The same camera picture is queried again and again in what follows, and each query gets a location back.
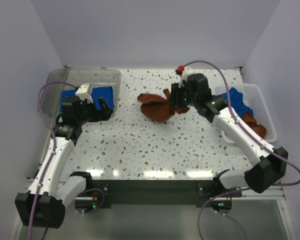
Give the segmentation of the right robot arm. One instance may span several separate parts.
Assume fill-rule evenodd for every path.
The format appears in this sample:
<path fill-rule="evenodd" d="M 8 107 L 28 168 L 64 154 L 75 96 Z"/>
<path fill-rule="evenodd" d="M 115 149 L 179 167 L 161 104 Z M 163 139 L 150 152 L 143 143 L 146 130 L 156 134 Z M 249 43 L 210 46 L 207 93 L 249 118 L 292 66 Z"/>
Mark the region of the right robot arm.
<path fill-rule="evenodd" d="M 221 95 L 213 95 L 207 78 L 202 73 L 193 73 L 183 79 L 183 86 L 171 85 L 169 102 L 174 108 L 192 106 L 197 113 L 220 128 L 244 153 L 251 166 L 247 169 L 226 169 L 213 178 L 213 192 L 225 196 L 231 189 L 249 187 L 256 193 L 263 193 L 281 179 L 288 158 L 283 148 L 274 148 L 262 140 L 240 119 Z"/>

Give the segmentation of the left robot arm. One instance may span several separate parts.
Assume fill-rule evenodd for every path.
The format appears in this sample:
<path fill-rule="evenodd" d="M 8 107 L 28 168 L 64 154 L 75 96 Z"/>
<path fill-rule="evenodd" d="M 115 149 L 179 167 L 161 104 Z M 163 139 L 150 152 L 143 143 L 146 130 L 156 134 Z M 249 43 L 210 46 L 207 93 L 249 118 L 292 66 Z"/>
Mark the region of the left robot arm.
<path fill-rule="evenodd" d="M 62 186 L 59 185 L 60 179 L 66 161 L 83 132 L 83 125 L 107 121 L 112 114 L 113 110 L 102 97 L 94 102 L 81 100 L 76 95 L 64 98 L 42 166 L 27 191 L 18 193 L 15 198 L 24 226 L 58 229 L 70 203 L 80 194 L 86 197 L 93 193 L 95 188 L 89 172 L 71 173 Z"/>

